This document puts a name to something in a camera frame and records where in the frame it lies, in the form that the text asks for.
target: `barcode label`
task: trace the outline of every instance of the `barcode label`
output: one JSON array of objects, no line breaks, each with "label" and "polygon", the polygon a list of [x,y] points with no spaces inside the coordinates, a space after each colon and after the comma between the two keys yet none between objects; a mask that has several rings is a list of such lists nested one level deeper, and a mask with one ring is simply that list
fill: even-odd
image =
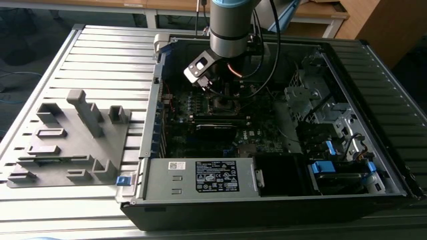
[{"label": "barcode label", "polygon": [[167,169],[168,170],[186,170],[186,162],[184,161],[170,161]]},{"label": "barcode label", "polygon": [[236,182],[226,182],[224,186],[226,187],[238,187],[238,183]]}]

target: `white cable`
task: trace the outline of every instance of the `white cable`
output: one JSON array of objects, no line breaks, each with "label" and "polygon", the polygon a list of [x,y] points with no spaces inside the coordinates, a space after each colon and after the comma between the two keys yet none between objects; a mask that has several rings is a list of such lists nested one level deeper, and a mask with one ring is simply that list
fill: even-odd
[{"label": "white cable", "polygon": [[17,71],[17,72],[11,72],[11,73],[7,73],[7,74],[1,75],[0,78],[3,78],[5,76],[9,76],[9,75],[13,75],[13,74],[32,74],[32,75],[37,75],[40,78],[43,77],[43,75],[40,73],[36,73],[36,72]]}]

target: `wooden cabinet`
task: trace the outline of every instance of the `wooden cabinet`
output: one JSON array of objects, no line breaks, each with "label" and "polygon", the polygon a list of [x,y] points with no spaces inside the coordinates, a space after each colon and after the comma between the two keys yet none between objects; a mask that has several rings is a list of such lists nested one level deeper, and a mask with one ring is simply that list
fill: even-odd
[{"label": "wooden cabinet", "polygon": [[395,66],[427,33],[427,0],[340,0],[350,13],[335,38],[368,41]]}]

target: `orange wire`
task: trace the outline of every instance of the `orange wire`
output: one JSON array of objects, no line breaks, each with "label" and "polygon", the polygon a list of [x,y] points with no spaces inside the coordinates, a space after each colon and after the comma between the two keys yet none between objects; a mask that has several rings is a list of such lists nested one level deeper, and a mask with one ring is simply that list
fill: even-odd
[{"label": "orange wire", "polygon": [[230,71],[232,72],[234,75],[236,75],[239,78],[243,78],[243,75],[234,70],[234,68],[232,68],[230,63],[227,63],[227,67],[228,67],[228,69],[230,69]]}]

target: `table leg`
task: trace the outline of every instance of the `table leg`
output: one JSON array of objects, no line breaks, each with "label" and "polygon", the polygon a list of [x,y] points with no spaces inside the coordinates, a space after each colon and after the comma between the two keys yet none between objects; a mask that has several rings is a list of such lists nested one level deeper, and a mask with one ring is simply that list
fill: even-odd
[{"label": "table leg", "polygon": [[157,12],[155,9],[145,9],[147,27],[149,29],[157,28]]},{"label": "table leg", "polygon": [[49,10],[52,18],[53,19],[60,19],[60,11],[59,10]]},{"label": "table leg", "polygon": [[343,19],[334,19],[331,24],[327,26],[324,34],[323,34],[323,38],[328,38],[332,39],[335,38],[335,35],[342,27],[343,24]]}]

